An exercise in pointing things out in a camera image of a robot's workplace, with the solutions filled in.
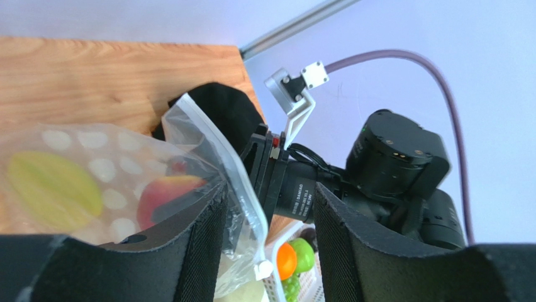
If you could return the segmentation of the red fake strawberry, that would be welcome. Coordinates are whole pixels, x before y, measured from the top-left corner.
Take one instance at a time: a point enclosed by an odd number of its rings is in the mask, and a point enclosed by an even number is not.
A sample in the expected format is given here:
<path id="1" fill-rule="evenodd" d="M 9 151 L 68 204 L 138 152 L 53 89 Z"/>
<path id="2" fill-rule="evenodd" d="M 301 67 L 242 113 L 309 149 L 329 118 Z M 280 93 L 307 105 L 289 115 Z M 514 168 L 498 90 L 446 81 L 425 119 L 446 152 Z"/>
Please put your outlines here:
<path id="1" fill-rule="evenodd" d="M 137 222 L 146 230 L 187 207 L 197 189 L 206 180 L 198 176 L 165 176 L 150 182 L 142 191 L 137 209 Z"/>

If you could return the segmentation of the orange fake orange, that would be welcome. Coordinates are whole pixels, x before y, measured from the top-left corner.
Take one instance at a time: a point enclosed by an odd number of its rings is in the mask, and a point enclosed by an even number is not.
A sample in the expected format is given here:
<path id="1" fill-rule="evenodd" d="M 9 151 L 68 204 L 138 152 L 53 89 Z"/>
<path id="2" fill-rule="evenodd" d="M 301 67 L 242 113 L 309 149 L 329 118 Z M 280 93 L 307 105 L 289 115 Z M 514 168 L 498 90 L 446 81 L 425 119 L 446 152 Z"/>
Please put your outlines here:
<path id="1" fill-rule="evenodd" d="M 279 279 L 285 280 L 292 276 L 298 265 L 298 257 L 293 247 L 285 242 L 277 251 L 276 266 L 279 273 Z"/>

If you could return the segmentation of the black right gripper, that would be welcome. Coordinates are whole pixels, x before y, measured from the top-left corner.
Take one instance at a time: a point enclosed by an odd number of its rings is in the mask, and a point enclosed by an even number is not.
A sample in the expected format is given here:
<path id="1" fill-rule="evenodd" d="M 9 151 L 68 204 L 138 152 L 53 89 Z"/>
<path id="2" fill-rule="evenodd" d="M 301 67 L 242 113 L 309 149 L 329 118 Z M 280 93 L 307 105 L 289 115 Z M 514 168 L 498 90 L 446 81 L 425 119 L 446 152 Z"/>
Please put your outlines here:
<path id="1" fill-rule="evenodd" d="M 268 221 L 274 215 L 312 223 L 314 190 L 323 185 L 373 220 L 385 220 L 410 201 L 427 200 L 450 169 L 441 137 L 413 120 L 380 109 L 362 127 L 345 167 L 261 124 L 240 153 Z"/>

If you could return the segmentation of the green fake apple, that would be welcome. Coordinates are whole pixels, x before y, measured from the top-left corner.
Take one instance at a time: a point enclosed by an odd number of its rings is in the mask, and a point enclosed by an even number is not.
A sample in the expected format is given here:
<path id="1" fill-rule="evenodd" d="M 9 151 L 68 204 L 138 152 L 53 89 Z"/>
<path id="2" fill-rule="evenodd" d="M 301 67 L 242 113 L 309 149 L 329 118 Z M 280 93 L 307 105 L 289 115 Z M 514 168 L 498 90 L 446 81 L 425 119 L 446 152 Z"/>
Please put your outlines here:
<path id="1" fill-rule="evenodd" d="M 295 274 L 310 271 L 315 266 L 315 251 L 313 247 L 303 238 L 295 238 L 289 241 L 294 249 L 297 258 Z"/>

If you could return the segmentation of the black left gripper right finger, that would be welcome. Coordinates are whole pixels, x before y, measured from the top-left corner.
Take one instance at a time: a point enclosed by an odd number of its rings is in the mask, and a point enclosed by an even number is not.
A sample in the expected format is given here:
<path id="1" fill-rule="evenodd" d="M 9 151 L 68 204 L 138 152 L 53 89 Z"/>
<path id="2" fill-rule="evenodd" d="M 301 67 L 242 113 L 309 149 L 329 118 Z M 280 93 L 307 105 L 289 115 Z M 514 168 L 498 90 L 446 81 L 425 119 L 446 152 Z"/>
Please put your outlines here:
<path id="1" fill-rule="evenodd" d="M 441 249 L 370 220 L 322 184 L 313 198 L 326 301 L 535 300 L 533 244 Z"/>

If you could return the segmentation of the yellow fake starfruit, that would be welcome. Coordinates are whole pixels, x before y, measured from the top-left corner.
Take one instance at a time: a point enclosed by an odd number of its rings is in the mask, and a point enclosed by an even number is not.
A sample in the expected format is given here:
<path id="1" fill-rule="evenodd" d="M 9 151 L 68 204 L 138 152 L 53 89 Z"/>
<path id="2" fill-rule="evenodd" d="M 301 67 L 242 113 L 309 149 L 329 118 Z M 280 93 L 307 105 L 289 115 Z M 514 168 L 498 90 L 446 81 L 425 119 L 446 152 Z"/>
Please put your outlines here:
<path id="1" fill-rule="evenodd" d="M 6 176 L 28 212 L 54 230 L 78 230 L 103 211 L 102 193 L 93 176 L 57 154 L 16 152 Z"/>

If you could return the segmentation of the dark brown fake food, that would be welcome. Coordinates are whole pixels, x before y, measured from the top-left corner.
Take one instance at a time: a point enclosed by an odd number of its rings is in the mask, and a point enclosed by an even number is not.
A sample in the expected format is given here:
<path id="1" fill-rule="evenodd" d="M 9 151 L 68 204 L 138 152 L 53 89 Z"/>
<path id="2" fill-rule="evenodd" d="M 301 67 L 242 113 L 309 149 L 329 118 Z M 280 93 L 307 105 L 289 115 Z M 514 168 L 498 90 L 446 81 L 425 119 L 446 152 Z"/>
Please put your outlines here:
<path id="1" fill-rule="evenodd" d="M 306 240 L 311 246 L 316 243 L 316 230 L 314 228 L 306 228 L 301 231 L 300 238 Z"/>

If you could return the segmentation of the clear dotted zip bag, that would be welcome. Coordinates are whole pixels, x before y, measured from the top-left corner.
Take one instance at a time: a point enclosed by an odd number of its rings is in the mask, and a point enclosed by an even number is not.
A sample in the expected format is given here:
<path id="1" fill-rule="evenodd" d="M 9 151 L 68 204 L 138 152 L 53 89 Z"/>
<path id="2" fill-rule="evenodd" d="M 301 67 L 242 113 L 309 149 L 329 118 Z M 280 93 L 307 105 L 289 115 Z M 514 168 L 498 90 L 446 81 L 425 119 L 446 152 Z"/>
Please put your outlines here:
<path id="1" fill-rule="evenodd" d="M 137 222 L 137 209 L 142 191 L 150 182 L 165 176 L 192 175 L 203 178 L 206 184 L 196 190 L 187 207 L 217 185 L 224 184 L 228 190 L 214 298 L 249 281 L 269 277 L 274 266 L 264 251 L 267 220 L 240 157 L 189 96 L 182 96 L 163 115 L 162 123 L 162 141 L 102 123 L 40 124 L 3 130 L 1 237 L 60 234 L 95 246 L 120 243 L 145 231 Z M 57 154 L 85 168 L 101 190 L 102 213 L 71 232 L 54 230 L 37 221 L 6 176 L 10 157 L 31 150 Z"/>

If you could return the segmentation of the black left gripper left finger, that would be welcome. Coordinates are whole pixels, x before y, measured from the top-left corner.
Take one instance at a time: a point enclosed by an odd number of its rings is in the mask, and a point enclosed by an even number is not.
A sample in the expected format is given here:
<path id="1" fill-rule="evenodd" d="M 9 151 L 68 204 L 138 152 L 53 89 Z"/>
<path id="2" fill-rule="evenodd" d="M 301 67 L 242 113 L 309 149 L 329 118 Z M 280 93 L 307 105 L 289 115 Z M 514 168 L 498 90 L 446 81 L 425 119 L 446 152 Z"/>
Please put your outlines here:
<path id="1" fill-rule="evenodd" d="M 1 237 L 2 301 L 212 301 L 227 187 L 120 243 L 68 235 Z"/>

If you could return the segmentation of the green fake lettuce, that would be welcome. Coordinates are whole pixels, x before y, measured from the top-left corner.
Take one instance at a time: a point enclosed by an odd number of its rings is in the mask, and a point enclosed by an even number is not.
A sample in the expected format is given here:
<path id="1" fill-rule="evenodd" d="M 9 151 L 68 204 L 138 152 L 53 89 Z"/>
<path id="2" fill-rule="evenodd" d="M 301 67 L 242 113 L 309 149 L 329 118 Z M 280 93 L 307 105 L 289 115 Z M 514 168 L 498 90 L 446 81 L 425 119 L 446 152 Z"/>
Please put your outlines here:
<path id="1" fill-rule="evenodd" d="M 284 297 L 287 302 L 298 302 L 298 296 L 301 291 L 299 277 L 299 274 L 293 274 L 289 278 L 281 281 Z"/>

